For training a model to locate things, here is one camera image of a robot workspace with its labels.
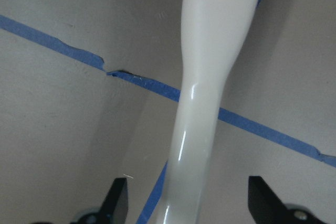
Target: curved white column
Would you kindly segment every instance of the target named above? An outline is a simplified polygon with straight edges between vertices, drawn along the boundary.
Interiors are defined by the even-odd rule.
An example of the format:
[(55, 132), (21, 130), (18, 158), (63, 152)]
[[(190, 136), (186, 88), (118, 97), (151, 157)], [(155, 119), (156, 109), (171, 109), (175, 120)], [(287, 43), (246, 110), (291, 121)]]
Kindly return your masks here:
[(197, 222), (219, 102), (257, 1), (183, 0), (183, 82), (157, 224)]

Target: metal screw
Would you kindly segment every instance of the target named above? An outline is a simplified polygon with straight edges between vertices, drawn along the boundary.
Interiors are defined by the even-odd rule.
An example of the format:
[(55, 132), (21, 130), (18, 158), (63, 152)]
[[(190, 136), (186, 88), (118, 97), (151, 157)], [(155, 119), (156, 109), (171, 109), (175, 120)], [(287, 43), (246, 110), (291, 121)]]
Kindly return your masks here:
[(90, 215), (87, 219), (86, 219), (86, 224), (95, 224), (97, 221), (97, 218), (94, 215)]
[(296, 210), (294, 212), (294, 216), (299, 220), (307, 220), (308, 219), (308, 215), (305, 212), (300, 211), (300, 210)]

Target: black plastic part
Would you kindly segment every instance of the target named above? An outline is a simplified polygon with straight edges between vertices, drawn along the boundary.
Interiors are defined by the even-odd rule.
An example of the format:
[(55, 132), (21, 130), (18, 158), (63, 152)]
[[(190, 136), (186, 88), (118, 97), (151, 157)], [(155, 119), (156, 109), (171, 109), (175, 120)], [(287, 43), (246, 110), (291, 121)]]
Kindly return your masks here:
[[(98, 212), (85, 214), (70, 224), (124, 224), (128, 212), (126, 178), (116, 178)], [(35, 222), (32, 224), (52, 224)]]
[(260, 176), (248, 180), (248, 209), (256, 224), (326, 224), (305, 209), (290, 209)]

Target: white wall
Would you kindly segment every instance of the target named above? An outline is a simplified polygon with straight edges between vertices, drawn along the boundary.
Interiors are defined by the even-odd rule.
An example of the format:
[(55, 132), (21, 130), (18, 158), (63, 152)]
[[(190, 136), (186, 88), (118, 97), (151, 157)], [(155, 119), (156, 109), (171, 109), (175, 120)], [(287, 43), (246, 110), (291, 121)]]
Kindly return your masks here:
[[(180, 87), (182, 0), (0, 0), (0, 14)], [(222, 107), (336, 155), (334, 0), (262, 0)], [(0, 222), (67, 223), (130, 175), (135, 223), (177, 104), (0, 30)], [(200, 223), (253, 223), (247, 179), (335, 222), (336, 169), (219, 121)]]

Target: drywall surface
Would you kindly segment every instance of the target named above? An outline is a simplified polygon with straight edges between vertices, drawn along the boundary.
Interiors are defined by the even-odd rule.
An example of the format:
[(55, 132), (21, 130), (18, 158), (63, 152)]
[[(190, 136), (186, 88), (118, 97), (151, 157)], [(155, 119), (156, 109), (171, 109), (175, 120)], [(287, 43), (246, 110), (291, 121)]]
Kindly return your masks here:
[[(179, 88), (181, 1), (0, 0), (0, 15), (99, 55), (105, 71)], [(262, 0), (222, 107), (336, 155), (335, 11), (333, 0)], [(0, 48), (0, 222), (68, 223), (126, 176), (135, 223), (177, 104), (1, 29)], [(253, 223), (249, 175), (335, 222), (334, 167), (218, 122), (199, 223)]]

